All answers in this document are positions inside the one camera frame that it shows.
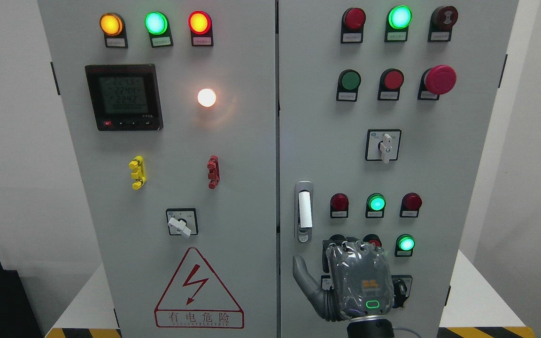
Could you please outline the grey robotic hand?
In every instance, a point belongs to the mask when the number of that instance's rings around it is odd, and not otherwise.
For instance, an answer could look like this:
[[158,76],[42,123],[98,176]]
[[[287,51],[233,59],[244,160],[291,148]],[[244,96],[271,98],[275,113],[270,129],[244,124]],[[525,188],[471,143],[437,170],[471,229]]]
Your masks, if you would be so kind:
[[388,259],[381,247],[344,240],[325,250],[332,289],[324,290],[308,272],[303,257],[294,255],[292,274],[314,310],[326,321],[337,322],[389,313],[394,287]]

